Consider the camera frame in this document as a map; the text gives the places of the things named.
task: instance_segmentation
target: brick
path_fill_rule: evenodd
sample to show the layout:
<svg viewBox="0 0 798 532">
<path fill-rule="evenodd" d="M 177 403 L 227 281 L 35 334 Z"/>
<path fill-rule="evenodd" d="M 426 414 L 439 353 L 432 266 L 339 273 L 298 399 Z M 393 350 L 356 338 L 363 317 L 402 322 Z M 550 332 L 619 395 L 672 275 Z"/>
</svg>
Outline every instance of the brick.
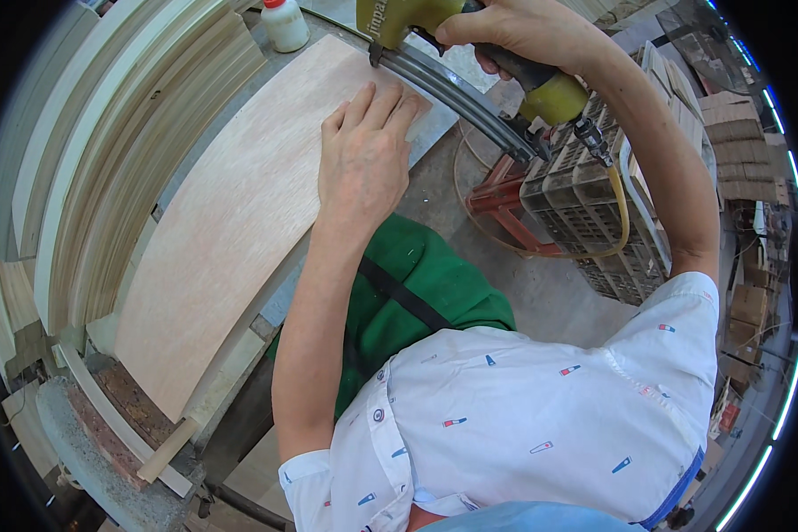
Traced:
<svg viewBox="0 0 798 532">
<path fill-rule="evenodd" d="M 144 489 L 148 483 L 137 476 L 142 462 L 138 460 L 135 454 L 130 452 L 127 445 L 106 424 L 104 418 L 98 414 L 98 411 L 89 402 L 86 394 L 76 386 L 70 387 L 68 389 L 68 401 L 74 410 L 74 415 L 80 421 L 83 431 L 95 443 L 107 461 L 112 464 L 116 473 L 121 475 L 138 491 Z"/>
</svg>

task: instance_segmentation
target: white glue bottle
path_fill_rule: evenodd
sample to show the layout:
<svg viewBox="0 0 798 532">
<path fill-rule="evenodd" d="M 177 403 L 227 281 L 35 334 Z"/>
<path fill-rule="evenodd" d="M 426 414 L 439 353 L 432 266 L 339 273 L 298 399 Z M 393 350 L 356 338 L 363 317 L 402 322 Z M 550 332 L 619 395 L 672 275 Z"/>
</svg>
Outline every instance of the white glue bottle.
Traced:
<svg viewBox="0 0 798 532">
<path fill-rule="evenodd" d="M 260 17 L 272 48 L 279 52 L 294 52 L 310 39 L 310 28 L 295 0 L 264 0 Z"/>
</svg>

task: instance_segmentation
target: concrete floor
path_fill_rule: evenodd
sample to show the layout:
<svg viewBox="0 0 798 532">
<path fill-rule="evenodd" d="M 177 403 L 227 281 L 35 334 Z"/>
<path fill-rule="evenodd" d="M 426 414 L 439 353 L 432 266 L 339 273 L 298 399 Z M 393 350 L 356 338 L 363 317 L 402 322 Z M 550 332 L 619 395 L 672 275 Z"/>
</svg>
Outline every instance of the concrete floor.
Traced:
<svg viewBox="0 0 798 532">
<path fill-rule="evenodd" d="M 455 196 L 453 158 L 459 140 L 457 127 L 450 129 L 412 168 L 396 213 L 431 227 L 460 257 L 477 266 L 508 298 L 521 333 L 539 341 L 602 345 L 636 313 L 636 307 L 599 295 L 573 261 L 523 259 L 483 235 Z M 495 161 L 498 150 L 487 138 L 476 132 L 468 135 L 468 141 L 486 161 Z M 458 174 L 463 183 L 478 184 L 485 168 L 462 148 Z"/>
</svg>

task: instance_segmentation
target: nail gun handle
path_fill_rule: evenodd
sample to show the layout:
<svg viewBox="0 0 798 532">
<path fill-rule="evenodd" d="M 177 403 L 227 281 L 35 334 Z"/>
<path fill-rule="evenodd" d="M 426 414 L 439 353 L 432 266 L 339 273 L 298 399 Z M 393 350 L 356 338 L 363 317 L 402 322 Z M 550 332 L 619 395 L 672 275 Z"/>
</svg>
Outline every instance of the nail gun handle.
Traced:
<svg viewBox="0 0 798 532">
<path fill-rule="evenodd" d="M 462 13 L 474 13 L 485 8 L 479 0 L 466 0 Z M 501 69 L 520 82 L 524 92 L 532 92 L 560 72 L 557 66 L 544 65 L 517 55 L 498 44 L 473 43 L 480 52 L 491 58 Z"/>
</svg>

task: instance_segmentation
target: plywood sheet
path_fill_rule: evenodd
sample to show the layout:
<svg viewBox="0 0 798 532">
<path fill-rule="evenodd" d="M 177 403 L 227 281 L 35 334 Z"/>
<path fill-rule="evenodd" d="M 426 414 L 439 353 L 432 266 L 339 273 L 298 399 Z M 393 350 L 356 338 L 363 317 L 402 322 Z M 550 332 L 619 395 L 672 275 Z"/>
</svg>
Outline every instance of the plywood sheet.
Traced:
<svg viewBox="0 0 798 532">
<path fill-rule="evenodd" d="M 323 37 L 245 103 L 186 177 L 116 337 L 119 360 L 172 420 L 212 381 L 256 317 L 253 300 L 316 218 L 322 120 L 364 82 L 395 79 Z"/>
</svg>

